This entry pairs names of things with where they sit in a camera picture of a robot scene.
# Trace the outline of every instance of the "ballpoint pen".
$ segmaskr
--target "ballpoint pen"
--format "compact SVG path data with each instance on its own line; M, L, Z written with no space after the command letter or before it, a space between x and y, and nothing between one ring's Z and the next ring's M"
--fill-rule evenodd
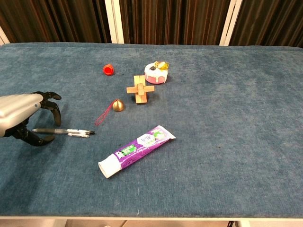
M77 136L88 138L89 135L95 134L94 131L81 129L33 129L33 132L46 134L67 134L68 136Z

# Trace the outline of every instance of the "purple toothpaste tube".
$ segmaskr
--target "purple toothpaste tube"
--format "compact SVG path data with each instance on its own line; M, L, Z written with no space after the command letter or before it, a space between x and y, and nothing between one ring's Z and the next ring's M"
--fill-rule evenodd
M99 168L103 175L109 178L121 169L151 153L163 143L175 138L169 131L158 125L99 162Z

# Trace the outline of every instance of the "red cup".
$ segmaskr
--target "red cup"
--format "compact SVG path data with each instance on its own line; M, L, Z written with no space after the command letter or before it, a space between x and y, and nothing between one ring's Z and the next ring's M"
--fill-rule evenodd
M108 64L108 65L103 67L103 72L104 72L105 75L111 76L111 75L114 74L115 70L114 70L114 67L111 64Z

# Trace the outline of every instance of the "red string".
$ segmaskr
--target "red string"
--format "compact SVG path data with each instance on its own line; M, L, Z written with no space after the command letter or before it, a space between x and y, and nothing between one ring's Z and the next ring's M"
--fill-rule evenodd
M100 117L98 117L95 121L95 125L100 125L106 118L106 116L108 115L109 111L110 111L110 108L113 106L114 102L117 101L118 99L115 99L111 105L109 105L109 107L104 111L103 114L100 115Z

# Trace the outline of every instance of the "brown curtain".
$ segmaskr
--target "brown curtain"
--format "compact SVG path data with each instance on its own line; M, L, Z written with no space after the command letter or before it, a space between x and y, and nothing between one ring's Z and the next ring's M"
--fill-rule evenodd
M110 43L104 0L0 0L0 26L11 43Z
M303 47L303 0L243 0L230 45Z
M230 0L120 0L127 44L218 45Z

